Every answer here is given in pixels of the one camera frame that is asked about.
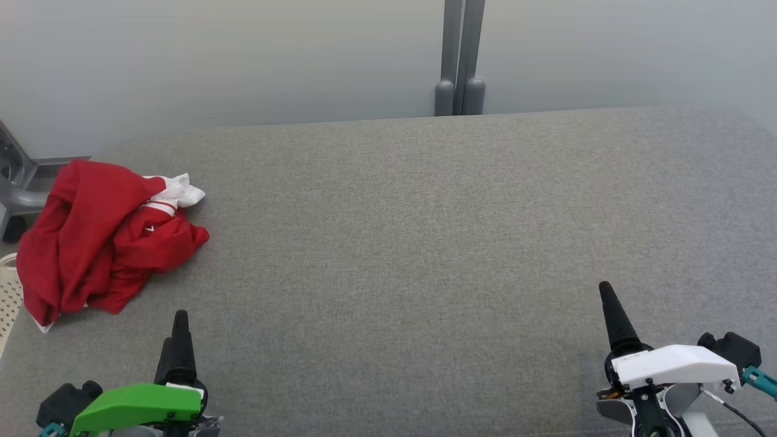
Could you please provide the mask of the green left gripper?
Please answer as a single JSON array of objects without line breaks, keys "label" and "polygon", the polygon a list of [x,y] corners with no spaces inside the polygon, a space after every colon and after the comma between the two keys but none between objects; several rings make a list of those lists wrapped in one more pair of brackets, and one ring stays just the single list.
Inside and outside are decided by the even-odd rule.
[{"label": "green left gripper", "polygon": [[189,317],[175,313],[161,349],[153,384],[123,385],[104,391],[95,381],[81,386],[89,403],[75,415],[70,436],[97,436],[132,428],[163,436],[189,436],[210,429],[206,388],[197,379]]}]

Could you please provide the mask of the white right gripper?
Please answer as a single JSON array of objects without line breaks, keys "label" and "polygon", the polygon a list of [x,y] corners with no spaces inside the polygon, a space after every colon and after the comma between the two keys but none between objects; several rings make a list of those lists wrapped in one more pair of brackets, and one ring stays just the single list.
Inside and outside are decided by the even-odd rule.
[{"label": "white right gripper", "polygon": [[736,365],[697,345],[668,345],[651,349],[643,344],[610,282],[599,283],[600,301],[611,354],[605,361],[607,380],[616,387],[635,390],[649,385],[722,385],[737,390]]}]

